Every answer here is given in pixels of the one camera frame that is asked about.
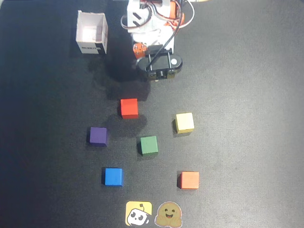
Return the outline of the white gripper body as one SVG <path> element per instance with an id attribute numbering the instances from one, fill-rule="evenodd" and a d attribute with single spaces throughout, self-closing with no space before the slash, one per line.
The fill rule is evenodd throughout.
<path id="1" fill-rule="evenodd" d="M 147 48 L 164 45 L 173 34 L 170 22 L 175 19 L 175 2 L 129 2 L 127 5 L 127 31 L 133 45 L 139 42 Z"/>

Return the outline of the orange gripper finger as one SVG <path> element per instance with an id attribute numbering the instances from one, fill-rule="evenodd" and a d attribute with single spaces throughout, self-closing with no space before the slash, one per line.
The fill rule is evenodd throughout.
<path id="1" fill-rule="evenodd" d="M 133 53 L 136 59 L 140 59 L 146 56 L 147 46 L 144 43 L 134 43 L 133 45 Z"/>

